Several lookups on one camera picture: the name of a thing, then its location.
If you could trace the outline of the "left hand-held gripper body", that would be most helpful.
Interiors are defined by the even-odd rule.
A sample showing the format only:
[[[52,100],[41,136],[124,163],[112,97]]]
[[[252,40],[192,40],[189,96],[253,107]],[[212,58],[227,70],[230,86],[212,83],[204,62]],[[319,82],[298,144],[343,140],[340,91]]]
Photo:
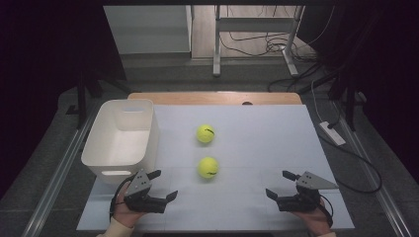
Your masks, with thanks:
[[[152,187],[144,170],[138,171],[130,181],[125,194],[126,206],[136,212],[163,213],[167,201],[165,198],[151,197],[148,193]]]

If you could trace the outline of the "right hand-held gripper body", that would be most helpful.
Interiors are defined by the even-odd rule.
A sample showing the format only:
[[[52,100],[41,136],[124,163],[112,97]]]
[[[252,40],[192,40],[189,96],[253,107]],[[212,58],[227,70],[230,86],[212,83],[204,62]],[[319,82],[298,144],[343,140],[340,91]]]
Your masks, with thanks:
[[[292,197],[278,197],[279,211],[310,212],[320,204],[320,190],[336,190],[335,183],[327,181],[310,172],[304,172],[295,181],[297,194]]]

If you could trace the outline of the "white plastic storage bin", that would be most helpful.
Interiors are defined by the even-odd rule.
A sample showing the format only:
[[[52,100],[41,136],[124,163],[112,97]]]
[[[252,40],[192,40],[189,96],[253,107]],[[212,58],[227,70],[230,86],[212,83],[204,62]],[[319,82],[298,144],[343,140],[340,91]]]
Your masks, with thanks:
[[[141,169],[154,170],[158,136],[150,100],[111,100],[98,111],[81,161],[100,181],[119,184]]]

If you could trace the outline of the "yellow tennis ball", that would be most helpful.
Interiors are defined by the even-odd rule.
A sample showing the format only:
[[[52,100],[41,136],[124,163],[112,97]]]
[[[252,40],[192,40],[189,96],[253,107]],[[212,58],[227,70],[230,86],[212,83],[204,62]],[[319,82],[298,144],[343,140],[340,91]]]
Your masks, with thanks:
[[[202,143],[211,142],[215,137],[213,127],[209,124],[200,125],[197,129],[196,137],[199,142],[202,142]]]
[[[205,157],[198,164],[198,173],[202,178],[211,179],[218,172],[218,162],[212,157]]]

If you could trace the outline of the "person's left hand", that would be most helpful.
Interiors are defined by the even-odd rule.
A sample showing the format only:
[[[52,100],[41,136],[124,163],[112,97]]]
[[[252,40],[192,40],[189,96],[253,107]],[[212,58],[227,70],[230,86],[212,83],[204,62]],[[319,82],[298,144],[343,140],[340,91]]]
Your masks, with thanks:
[[[117,194],[113,218],[127,228],[133,228],[145,212],[130,210],[125,204],[125,194],[130,182],[125,182]]]

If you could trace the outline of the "person's right hand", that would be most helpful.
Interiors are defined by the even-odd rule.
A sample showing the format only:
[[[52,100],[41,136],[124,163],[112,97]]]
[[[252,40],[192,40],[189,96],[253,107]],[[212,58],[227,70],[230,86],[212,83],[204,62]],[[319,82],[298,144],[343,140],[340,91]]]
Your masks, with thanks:
[[[300,218],[307,229],[314,233],[315,235],[321,235],[333,232],[330,229],[330,226],[327,222],[326,215],[320,210],[318,207],[317,209],[311,212],[293,212],[293,215]]]

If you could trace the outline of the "white power strip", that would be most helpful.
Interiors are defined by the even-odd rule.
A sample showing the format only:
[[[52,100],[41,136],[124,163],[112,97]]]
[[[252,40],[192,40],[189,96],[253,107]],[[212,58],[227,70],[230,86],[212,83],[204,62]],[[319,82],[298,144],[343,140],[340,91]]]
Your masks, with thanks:
[[[319,126],[335,145],[340,146],[346,143],[346,140],[334,128],[329,128],[328,121],[321,122]]]

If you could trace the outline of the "black metal stand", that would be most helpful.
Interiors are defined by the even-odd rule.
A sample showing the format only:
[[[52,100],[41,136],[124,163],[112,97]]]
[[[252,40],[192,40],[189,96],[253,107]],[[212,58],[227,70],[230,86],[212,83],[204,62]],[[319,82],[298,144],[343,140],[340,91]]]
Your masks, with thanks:
[[[343,96],[346,97],[346,101],[344,102],[345,121],[352,131],[356,130],[354,124],[355,106],[358,104],[356,102],[356,92],[356,74],[348,67],[343,67],[339,71],[337,79],[333,82],[331,89],[328,92],[328,96],[333,101],[340,100]]]
[[[103,95],[100,81],[105,81],[126,95],[132,92],[132,89],[124,85],[118,77],[106,74],[104,71],[92,69],[80,72],[76,84],[77,105],[70,106],[66,112],[68,115],[78,115],[77,129],[80,129],[87,120],[86,92],[89,92],[93,98],[101,98]]]

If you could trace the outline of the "dark curtain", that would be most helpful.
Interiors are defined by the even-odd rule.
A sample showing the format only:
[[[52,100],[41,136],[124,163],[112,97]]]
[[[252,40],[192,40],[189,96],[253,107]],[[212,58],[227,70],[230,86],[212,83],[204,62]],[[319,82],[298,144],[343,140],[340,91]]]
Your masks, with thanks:
[[[40,143],[58,97],[124,80],[104,0],[0,0],[0,198]]]
[[[338,12],[315,47],[356,74],[364,113],[419,183],[419,0],[324,1]]]

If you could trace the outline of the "white cabinet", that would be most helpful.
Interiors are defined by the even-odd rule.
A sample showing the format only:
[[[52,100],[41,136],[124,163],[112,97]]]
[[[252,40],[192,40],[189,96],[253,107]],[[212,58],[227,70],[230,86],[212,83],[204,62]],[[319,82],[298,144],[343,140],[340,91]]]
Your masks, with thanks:
[[[192,8],[176,6],[105,6],[119,54],[191,51]]]

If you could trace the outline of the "grey metal floor rail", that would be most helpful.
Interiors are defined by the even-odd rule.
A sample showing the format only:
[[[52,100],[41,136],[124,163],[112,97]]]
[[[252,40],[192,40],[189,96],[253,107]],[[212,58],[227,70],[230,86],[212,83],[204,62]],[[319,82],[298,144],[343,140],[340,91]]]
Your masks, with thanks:
[[[85,139],[89,129],[91,128],[94,116],[97,114],[98,107],[92,106],[88,109],[86,120],[82,125],[76,129],[72,136],[71,142],[64,152],[56,170],[52,174],[45,191],[42,194],[40,201],[37,204],[29,222],[21,237],[39,237],[42,229],[47,221],[49,214],[52,211],[57,197],[64,185],[64,181],[68,176],[71,166],[80,153],[83,140]]]
[[[371,161],[358,135],[348,126],[344,117],[341,115],[342,110],[340,106],[336,102],[332,102],[331,105],[337,111],[339,124],[341,125],[349,144],[354,149],[354,152],[362,158],[365,158],[367,161]],[[374,169],[365,162],[361,162],[361,165],[370,184],[377,188],[379,183],[377,172],[375,172]],[[384,185],[384,182],[381,182],[381,188],[376,192],[376,197],[396,236],[412,237],[412,231],[410,230],[400,209],[396,205],[396,202],[391,196],[388,188]]]

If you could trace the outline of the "white metal desk frame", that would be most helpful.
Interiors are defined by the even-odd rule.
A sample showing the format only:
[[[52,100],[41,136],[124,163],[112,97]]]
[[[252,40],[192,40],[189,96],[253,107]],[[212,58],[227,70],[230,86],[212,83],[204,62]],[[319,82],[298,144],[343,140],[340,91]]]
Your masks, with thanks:
[[[296,36],[303,11],[303,6],[296,6],[295,13],[289,18],[222,18],[220,6],[215,6],[215,40],[213,50],[212,75],[220,75],[220,33],[285,33],[288,34],[288,41],[281,46],[284,61],[292,77],[298,76],[297,69],[293,62],[292,46]]]

